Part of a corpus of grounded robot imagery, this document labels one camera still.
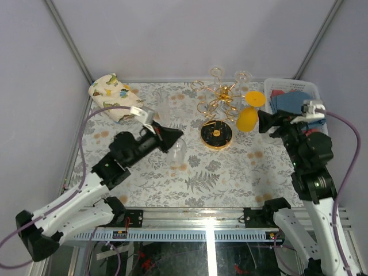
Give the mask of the yellow plastic goblet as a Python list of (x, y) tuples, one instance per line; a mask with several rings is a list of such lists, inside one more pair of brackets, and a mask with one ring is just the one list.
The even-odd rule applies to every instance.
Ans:
[(239, 113), (236, 127), (241, 132), (251, 132), (258, 122), (258, 108), (266, 103), (266, 97), (260, 91), (253, 90), (244, 99), (248, 106)]

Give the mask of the gold wine glass rack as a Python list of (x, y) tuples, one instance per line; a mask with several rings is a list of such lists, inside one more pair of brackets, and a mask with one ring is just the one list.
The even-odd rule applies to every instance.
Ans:
[(190, 88), (203, 97), (196, 107), (204, 116), (204, 123), (200, 127), (200, 139), (212, 150), (222, 150), (233, 140), (231, 125), (240, 115), (236, 101), (243, 98), (237, 90), (238, 87), (238, 82), (226, 84), (219, 80), (209, 85), (200, 80), (190, 84)]

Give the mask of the slim clear champagne flute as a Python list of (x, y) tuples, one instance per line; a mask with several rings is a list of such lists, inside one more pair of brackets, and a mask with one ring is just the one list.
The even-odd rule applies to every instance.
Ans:
[(232, 103), (235, 106), (241, 106), (243, 96), (249, 91), (249, 83), (252, 81), (252, 75), (246, 70), (238, 70), (235, 72), (235, 81)]

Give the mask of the short clear wine glass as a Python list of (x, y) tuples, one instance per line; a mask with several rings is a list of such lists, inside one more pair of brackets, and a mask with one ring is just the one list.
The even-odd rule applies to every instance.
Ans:
[(220, 81), (224, 75), (224, 69), (221, 68), (220, 66), (215, 66), (209, 70), (209, 73), (212, 77), (214, 77), (214, 80), (213, 80), (213, 83), (209, 85), (208, 87), (211, 90), (216, 90), (220, 87)]

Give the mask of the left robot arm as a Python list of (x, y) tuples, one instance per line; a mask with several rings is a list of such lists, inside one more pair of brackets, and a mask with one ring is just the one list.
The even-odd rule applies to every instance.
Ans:
[(86, 212), (82, 208), (125, 181), (130, 176), (128, 169), (153, 150), (167, 153), (182, 135), (182, 130), (155, 121), (143, 127), (138, 139), (130, 132), (120, 132), (110, 143), (109, 152), (85, 176), (81, 187), (73, 187), (37, 211), (19, 212), (18, 236), (32, 260), (48, 258), (68, 239), (90, 228), (123, 225), (126, 208), (116, 197), (107, 197)]

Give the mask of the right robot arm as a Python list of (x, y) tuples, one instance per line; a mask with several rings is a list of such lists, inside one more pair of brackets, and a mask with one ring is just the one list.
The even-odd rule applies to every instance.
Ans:
[(311, 237), (295, 218), (285, 198), (265, 201), (262, 220), (277, 226), (291, 242), (301, 258), (304, 275), (363, 275), (351, 255), (338, 211), (338, 193), (327, 169), (333, 158), (332, 141), (321, 132), (304, 133), (307, 116), (278, 111), (258, 111), (259, 132), (276, 130), (272, 138), (280, 138), (292, 162), (292, 184), (312, 222)]

